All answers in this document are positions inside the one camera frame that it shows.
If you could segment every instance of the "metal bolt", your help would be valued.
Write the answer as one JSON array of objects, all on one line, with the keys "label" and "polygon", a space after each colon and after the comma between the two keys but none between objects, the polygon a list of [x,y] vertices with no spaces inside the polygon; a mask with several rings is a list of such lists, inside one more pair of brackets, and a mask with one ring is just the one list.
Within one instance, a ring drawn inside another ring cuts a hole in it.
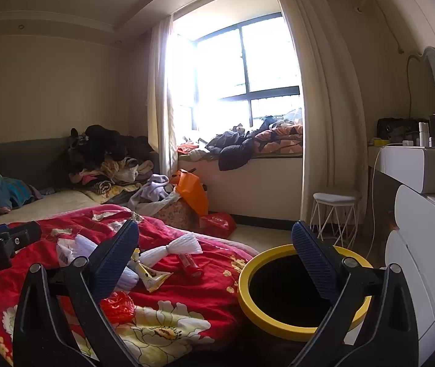
[{"label": "metal bolt", "polygon": [[394,273],[401,273],[401,266],[398,264],[392,264],[390,268]]},{"label": "metal bolt", "polygon": [[40,264],[33,264],[30,266],[30,273],[37,273],[40,270]]},{"label": "metal bolt", "polygon": [[356,268],[358,266],[358,262],[353,258],[345,258],[343,263],[349,268]]},{"label": "metal bolt", "polygon": [[86,257],[84,256],[79,256],[78,258],[76,258],[73,261],[73,265],[76,266],[77,268],[82,268],[83,266],[85,266],[88,262],[88,259],[86,259]]}]

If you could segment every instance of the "red floral blanket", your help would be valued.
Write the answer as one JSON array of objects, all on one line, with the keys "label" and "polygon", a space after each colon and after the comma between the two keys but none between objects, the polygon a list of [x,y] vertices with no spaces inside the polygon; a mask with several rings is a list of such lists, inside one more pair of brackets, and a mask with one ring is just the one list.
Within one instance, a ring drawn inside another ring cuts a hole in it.
[{"label": "red floral blanket", "polygon": [[[42,239],[21,250],[12,260],[13,266],[0,272],[0,353],[10,364],[13,364],[13,323],[29,266],[40,262],[46,269],[59,267],[56,254],[59,238],[74,239],[82,234],[98,244],[112,237],[132,217],[127,209],[108,205],[38,221]],[[144,218],[139,230],[143,250],[167,245],[183,234],[154,218]],[[238,277],[251,256],[217,241],[199,239],[199,242],[203,254],[194,255],[194,259],[204,269],[200,281],[191,281],[185,275],[176,255],[165,257],[154,269],[173,272],[172,276],[152,294],[140,281],[129,293],[136,305],[135,318],[127,324],[114,325],[143,366],[166,365],[201,346],[222,346],[238,331],[243,319],[236,296]],[[67,317],[80,350],[96,358],[76,317],[69,314]]]}]

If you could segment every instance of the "clothes pile on window sill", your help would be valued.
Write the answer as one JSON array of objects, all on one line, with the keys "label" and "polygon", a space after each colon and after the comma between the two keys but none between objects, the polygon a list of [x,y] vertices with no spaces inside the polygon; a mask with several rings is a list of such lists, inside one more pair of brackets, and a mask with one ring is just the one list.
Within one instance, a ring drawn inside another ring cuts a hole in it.
[{"label": "clothes pile on window sill", "polygon": [[219,160],[219,170],[242,167],[253,157],[265,155],[302,156],[302,124],[268,116],[258,130],[246,132],[238,125],[217,135],[210,142],[202,139],[179,146],[179,159],[184,161]]}]

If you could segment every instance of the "yellow rim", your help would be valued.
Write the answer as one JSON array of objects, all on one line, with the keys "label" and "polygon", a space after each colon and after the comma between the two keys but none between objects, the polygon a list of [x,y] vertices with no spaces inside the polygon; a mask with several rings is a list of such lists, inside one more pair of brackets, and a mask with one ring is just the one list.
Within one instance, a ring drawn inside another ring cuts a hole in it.
[{"label": "yellow rim", "polygon": [[[336,250],[344,255],[355,258],[362,266],[371,268],[372,265],[362,256],[353,251],[336,247]],[[262,252],[246,264],[239,276],[238,282],[238,300],[245,315],[260,329],[268,332],[279,338],[290,339],[292,341],[309,341],[311,336],[316,331],[316,327],[296,327],[289,324],[284,324],[263,313],[251,299],[248,291],[251,278],[255,272],[264,264],[278,258],[288,255],[294,255],[296,250],[292,244],[286,246],[275,247],[273,249]],[[366,297],[360,309],[355,313],[354,320],[351,322],[350,329],[357,327],[362,321],[369,308],[371,297]]]}]

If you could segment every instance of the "white curtain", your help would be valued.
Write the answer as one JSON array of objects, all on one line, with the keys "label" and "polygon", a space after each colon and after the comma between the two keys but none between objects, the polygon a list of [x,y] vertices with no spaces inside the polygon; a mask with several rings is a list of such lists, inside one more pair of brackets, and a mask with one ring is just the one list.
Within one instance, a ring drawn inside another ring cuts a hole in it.
[{"label": "white curtain", "polygon": [[355,189],[367,201],[367,142],[360,87],[326,0],[279,0],[301,69],[304,167],[301,219],[324,187]]},{"label": "white curtain", "polygon": [[151,31],[148,72],[148,138],[159,154],[159,170],[171,176],[177,171],[178,157],[173,121],[173,106],[168,89],[167,50],[173,15],[166,17]]}]

